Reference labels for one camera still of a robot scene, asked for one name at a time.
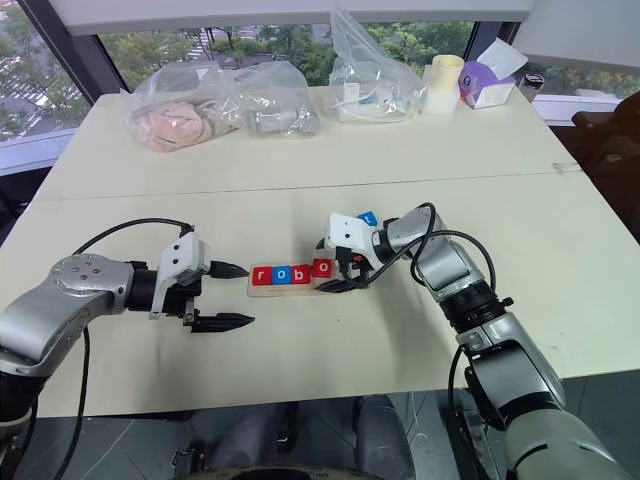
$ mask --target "dark chair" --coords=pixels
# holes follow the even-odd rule
[[[50,168],[0,176],[0,245],[40,188]]]
[[[640,92],[613,112],[578,112],[569,152],[640,242]]]

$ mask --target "clear plastic bag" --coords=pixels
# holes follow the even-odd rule
[[[281,136],[311,135],[320,128],[307,82],[289,62],[239,70],[223,70],[216,62],[175,62],[123,95],[133,135],[163,152],[234,128]]]
[[[216,62],[169,63],[126,95],[126,123],[155,150],[169,152],[234,129],[225,115],[230,90]]]
[[[257,135],[314,135],[320,120],[309,98],[307,80],[289,62],[266,62],[233,75],[236,103],[231,122]]]
[[[398,122],[421,105],[423,85],[407,65],[389,58],[349,13],[331,10],[338,55],[329,75],[329,114],[340,121]]]

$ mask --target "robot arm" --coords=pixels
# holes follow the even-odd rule
[[[356,285],[349,279],[349,268],[356,264],[353,259],[367,260],[364,266],[358,262],[360,270],[379,271],[414,245],[407,256],[456,330],[470,365],[465,378],[480,414],[493,427],[506,430],[507,466],[517,478],[631,478],[595,434],[563,410],[560,380],[515,315],[507,311],[512,301],[498,300],[465,249],[444,234],[449,231],[440,218],[430,222],[432,215],[432,206],[421,206],[376,229],[360,218],[333,214],[324,243],[336,248],[340,269],[351,286]],[[417,239],[428,232],[433,233],[420,251]]]
[[[100,255],[72,255],[57,262],[46,279],[0,314],[0,464],[31,416],[31,406],[91,320],[126,309],[180,316],[196,332],[222,332],[252,317],[235,313],[200,316],[194,298],[201,278],[248,273],[213,262],[195,232],[181,236],[161,256],[158,271],[144,262],[118,262]]]

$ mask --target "blue letter block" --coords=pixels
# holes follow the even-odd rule
[[[271,283],[273,285],[289,285],[291,283],[291,267],[273,267]]]
[[[367,225],[370,225],[372,227],[378,226],[378,219],[371,211],[361,213],[360,215],[358,215],[358,218],[364,220]]]

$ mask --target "purple tissue box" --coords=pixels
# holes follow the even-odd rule
[[[489,67],[479,62],[465,63],[458,78],[460,94],[473,108],[502,105],[515,84],[513,77],[498,80]]]

